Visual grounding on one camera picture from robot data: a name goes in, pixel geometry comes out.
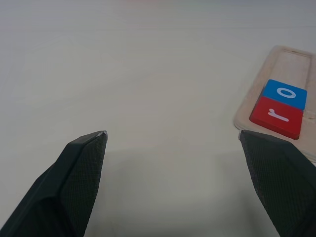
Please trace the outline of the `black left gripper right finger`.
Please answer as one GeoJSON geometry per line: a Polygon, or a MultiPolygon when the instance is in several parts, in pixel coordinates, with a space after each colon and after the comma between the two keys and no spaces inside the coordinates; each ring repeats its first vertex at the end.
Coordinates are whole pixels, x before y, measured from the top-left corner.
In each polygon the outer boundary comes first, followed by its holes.
{"type": "Polygon", "coordinates": [[[242,130],[255,192],[280,237],[316,237],[316,166],[292,143],[242,130]]]}

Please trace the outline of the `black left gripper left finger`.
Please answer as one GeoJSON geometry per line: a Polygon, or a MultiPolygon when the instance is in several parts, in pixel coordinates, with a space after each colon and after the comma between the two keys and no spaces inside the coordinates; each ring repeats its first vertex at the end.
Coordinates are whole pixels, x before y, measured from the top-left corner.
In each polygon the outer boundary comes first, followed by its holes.
{"type": "Polygon", "coordinates": [[[102,173],[108,134],[97,131],[68,143],[22,198],[0,237],[83,237],[102,173]]]}

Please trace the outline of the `red letter tile r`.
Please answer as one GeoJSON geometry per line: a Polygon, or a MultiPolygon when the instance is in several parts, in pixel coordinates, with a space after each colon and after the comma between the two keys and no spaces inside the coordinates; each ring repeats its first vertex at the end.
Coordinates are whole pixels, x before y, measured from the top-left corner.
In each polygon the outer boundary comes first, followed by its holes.
{"type": "Polygon", "coordinates": [[[277,100],[261,96],[249,120],[278,134],[299,139],[303,111],[277,100]]]}

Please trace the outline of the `blue letter tile o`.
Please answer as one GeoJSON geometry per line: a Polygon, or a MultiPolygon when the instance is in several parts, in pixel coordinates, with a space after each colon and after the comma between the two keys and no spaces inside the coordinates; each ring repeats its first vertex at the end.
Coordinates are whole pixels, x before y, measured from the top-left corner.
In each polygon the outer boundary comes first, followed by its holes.
{"type": "Polygon", "coordinates": [[[305,89],[292,86],[277,80],[269,79],[263,89],[262,95],[304,110],[308,92],[305,89]]]}

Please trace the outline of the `light wooden letter tray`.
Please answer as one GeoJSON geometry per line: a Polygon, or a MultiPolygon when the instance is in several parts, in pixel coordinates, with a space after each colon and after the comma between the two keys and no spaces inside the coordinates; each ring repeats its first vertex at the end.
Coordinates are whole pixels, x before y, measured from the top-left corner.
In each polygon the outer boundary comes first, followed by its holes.
{"type": "Polygon", "coordinates": [[[291,142],[311,162],[316,163],[316,54],[284,46],[275,46],[234,118],[239,130],[255,131],[291,142]],[[249,120],[269,79],[290,84],[308,92],[299,139],[293,140],[249,120]]]}

